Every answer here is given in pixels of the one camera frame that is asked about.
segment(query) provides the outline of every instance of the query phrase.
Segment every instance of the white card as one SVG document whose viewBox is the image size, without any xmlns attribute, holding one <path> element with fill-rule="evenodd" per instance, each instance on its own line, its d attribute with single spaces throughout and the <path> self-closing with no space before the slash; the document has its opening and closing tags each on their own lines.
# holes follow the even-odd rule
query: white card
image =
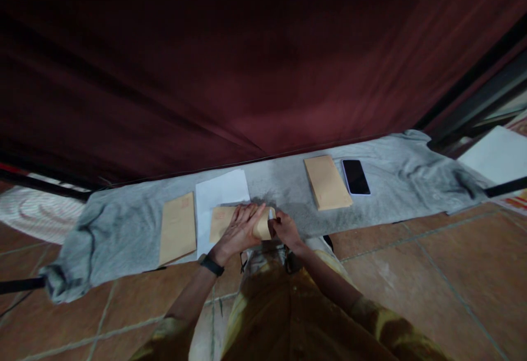
<svg viewBox="0 0 527 361">
<path fill-rule="evenodd" d="M 209 242 L 212 209 L 226 204 L 247 204 L 251 200 L 247 179 L 242 169 L 196 184 L 196 214 L 198 218 L 197 256 L 207 254 L 214 246 Z"/>
</svg>

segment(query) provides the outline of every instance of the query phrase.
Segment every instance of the kraft paper envelope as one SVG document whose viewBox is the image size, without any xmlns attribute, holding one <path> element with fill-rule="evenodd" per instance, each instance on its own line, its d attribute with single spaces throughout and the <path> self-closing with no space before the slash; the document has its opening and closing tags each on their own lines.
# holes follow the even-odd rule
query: kraft paper envelope
<svg viewBox="0 0 527 361">
<path fill-rule="evenodd" d="M 219 206 L 215 207 L 212 211 L 212 221 L 210 223 L 210 239 L 211 243 L 219 241 L 221 236 L 225 233 L 225 230 L 231 223 L 232 214 L 236 210 L 235 206 Z M 276 218 L 276 214 L 272 207 L 266 207 L 262 213 L 262 216 L 258 220 L 258 223 L 253 229 L 253 235 L 261 240 L 271 240 L 271 234 L 267 226 L 269 220 L 269 210 L 271 211 L 272 217 Z"/>
<path fill-rule="evenodd" d="M 159 265 L 180 258 L 195 249 L 194 193 L 191 192 L 163 206 Z"/>
<path fill-rule="evenodd" d="M 330 155 L 305 159 L 304 163 L 318 210 L 348 207 L 353 204 Z"/>
</svg>

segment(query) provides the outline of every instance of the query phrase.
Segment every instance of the gray cloth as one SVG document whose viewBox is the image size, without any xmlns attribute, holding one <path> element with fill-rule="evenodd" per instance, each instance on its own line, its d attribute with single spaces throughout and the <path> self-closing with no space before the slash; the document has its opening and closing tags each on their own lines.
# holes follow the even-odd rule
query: gray cloth
<svg viewBox="0 0 527 361">
<path fill-rule="evenodd" d="M 461 210 L 486 200 L 461 165 L 430 151 L 428 141 L 424 133 L 411 130 L 239 167 L 245 171 L 251 200 L 290 214 L 304 238 Z M 341 175 L 342 159 L 359 159 L 372 194 L 353 195 L 354 203 L 347 208 L 317 211 L 304 159 L 326 154 L 332 155 Z M 231 170 L 94 193 L 58 259 L 40 271 L 52 301 L 71 302 L 106 281 L 156 269 L 164 203 Z M 195 259 L 193 253 L 178 262 Z"/>
</svg>

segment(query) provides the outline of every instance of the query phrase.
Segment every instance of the person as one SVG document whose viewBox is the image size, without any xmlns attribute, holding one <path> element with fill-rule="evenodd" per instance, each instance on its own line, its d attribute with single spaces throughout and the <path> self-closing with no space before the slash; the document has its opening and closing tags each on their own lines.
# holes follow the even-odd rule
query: person
<svg viewBox="0 0 527 361">
<path fill-rule="evenodd" d="M 322 238 L 302 241 L 284 212 L 269 220 L 282 244 L 253 236 L 265 204 L 240 205 L 229 227 L 133 361 L 188 359 L 194 328 L 217 274 L 248 251 L 227 324 L 222 360 L 444 360 L 432 340 L 366 299 Z"/>
</svg>

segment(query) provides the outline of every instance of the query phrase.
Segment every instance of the smartphone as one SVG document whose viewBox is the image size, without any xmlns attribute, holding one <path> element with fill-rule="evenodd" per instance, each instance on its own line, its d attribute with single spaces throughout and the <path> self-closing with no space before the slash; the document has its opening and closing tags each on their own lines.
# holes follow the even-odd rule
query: smartphone
<svg viewBox="0 0 527 361">
<path fill-rule="evenodd" d="M 352 195 L 371 195 L 359 160 L 342 160 L 347 190 Z"/>
</svg>

